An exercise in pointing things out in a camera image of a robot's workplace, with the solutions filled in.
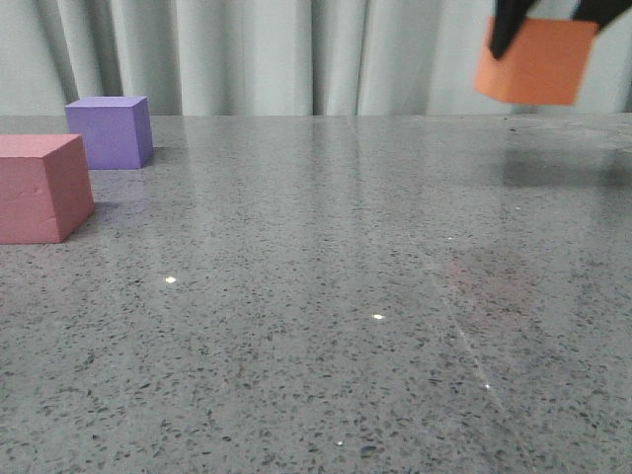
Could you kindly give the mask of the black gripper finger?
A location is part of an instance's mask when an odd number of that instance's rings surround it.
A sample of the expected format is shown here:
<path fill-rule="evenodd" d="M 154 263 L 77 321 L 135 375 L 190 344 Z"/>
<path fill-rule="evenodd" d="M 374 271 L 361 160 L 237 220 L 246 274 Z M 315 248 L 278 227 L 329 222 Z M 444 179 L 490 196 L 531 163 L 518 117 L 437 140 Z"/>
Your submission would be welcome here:
<path fill-rule="evenodd" d="M 526 14 L 536 0 L 497 0 L 489 50 L 495 59 L 501 59 L 510 48 L 521 28 Z"/>
<path fill-rule="evenodd" d="M 597 24 L 600 32 L 631 8 L 632 0 L 581 0 L 572 20 Z"/>

